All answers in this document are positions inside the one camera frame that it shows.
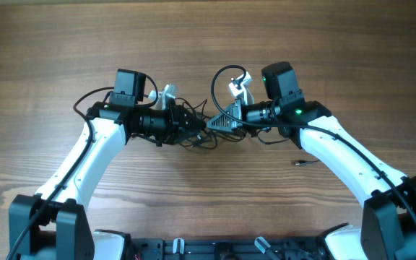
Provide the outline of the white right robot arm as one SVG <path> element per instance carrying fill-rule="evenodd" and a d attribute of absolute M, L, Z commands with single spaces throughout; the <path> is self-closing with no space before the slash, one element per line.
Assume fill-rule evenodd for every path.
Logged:
<path fill-rule="evenodd" d="M 226 134 L 280 134 L 325 164 L 363 208 L 361 227 L 337 227 L 324 237 L 333 259 L 416 259 L 416 176 L 379 160 L 317 101 L 245 105 L 237 100 L 207 123 Z"/>

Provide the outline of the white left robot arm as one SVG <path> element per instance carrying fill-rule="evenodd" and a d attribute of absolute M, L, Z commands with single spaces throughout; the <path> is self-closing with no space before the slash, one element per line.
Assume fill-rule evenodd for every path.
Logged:
<path fill-rule="evenodd" d="M 170 101 L 164 110 L 97 102 L 81 137 L 33 196 L 9 207 L 8 259 L 137 259 L 128 233 L 91 231 L 86 211 L 108 165 L 132 137 L 157 145 L 195 137 L 205 122 Z"/>

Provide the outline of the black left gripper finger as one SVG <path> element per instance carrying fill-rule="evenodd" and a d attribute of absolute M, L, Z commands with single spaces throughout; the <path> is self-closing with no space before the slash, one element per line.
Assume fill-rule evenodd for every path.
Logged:
<path fill-rule="evenodd" d="M 174 131 L 173 133 L 173 143 L 179 144 L 181 142 L 186 141 L 187 139 L 190 139 L 192 137 L 196 137 L 201 133 L 201 129 L 185 129 L 185 128 L 179 128 Z"/>
<path fill-rule="evenodd" d="M 206 123 L 202 119 L 183 106 L 175 108 L 175 123 L 185 131 L 201 131 L 206 127 Z"/>

